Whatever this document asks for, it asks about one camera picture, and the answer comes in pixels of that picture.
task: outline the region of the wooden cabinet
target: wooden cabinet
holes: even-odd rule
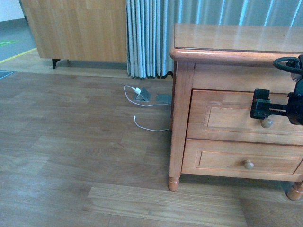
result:
[[[250,118],[253,92],[287,104],[295,82],[276,58],[303,53],[303,28],[176,24],[169,188],[182,173],[297,182],[302,194],[303,126]]]
[[[41,58],[126,62],[125,0],[22,0]]]

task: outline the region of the drawer panel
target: drawer panel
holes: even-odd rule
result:
[[[303,145],[303,127],[271,115],[273,125],[250,118],[252,92],[194,90],[187,138]],[[272,103],[287,104],[286,94],[271,94]]]
[[[182,173],[273,180],[297,180],[303,159],[298,146],[187,140]],[[250,160],[254,167],[245,168]]]
[[[253,163],[252,169],[246,169],[245,162]],[[241,170],[265,173],[293,174],[300,164],[301,157],[281,157],[235,154],[202,151],[198,154],[198,168]]]

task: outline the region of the gray curtain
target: gray curtain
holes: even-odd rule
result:
[[[173,71],[174,23],[303,26],[303,0],[127,0],[128,58],[132,77]]]

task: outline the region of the charging cable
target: charging cable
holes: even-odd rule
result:
[[[167,131],[167,130],[170,130],[170,129],[154,130],[154,129],[147,129],[147,128],[145,128],[145,127],[142,127],[142,126],[140,126],[140,125],[137,124],[137,122],[136,122],[136,116],[134,116],[134,123],[135,123],[139,128],[141,128],[141,129],[146,129],[146,130],[148,130],[148,131]]]
[[[149,106],[169,105],[169,104],[170,104],[170,103],[165,103],[165,104],[142,105],[142,104],[139,104],[139,103],[135,103],[135,102],[133,102],[132,100],[130,100],[130,99],[128,98],[127,93],[126,93],[126,90],[125,90],[126,87],[130,87],[130,88],[131,88],[132,90],[134,90],[134,92],[135,92],[136,94],[138,94],[138,95],[141,93],[141,89],[139,89],[139,88],[134,88],[134,87],[131,87],[131,86],[128,86],[128,85],[125,85],[125,86],[124,86],[124,93],[125,93],[126,98],[128,99],[128,101],[130,101],[131,103],[134,103],[134,104],[136,104],[136,105],[144,106],[144,107],[149,107]]]

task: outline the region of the round wooden knob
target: round wooden knob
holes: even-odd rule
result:
[[[254,164],[253,164],[250,160],[246,160],[246,161],[245,161],[245,164],[244,164],[244,167],[245,167],[246,169],[253,169]]]
[[[263,128],[269,128],[271,125],[273,124],[273,121],[271,120],[271,119],[269,119],[269,118],[265,118],[264,120],[262,120],[262,122],[261,122],[261,126],[263,127]]]

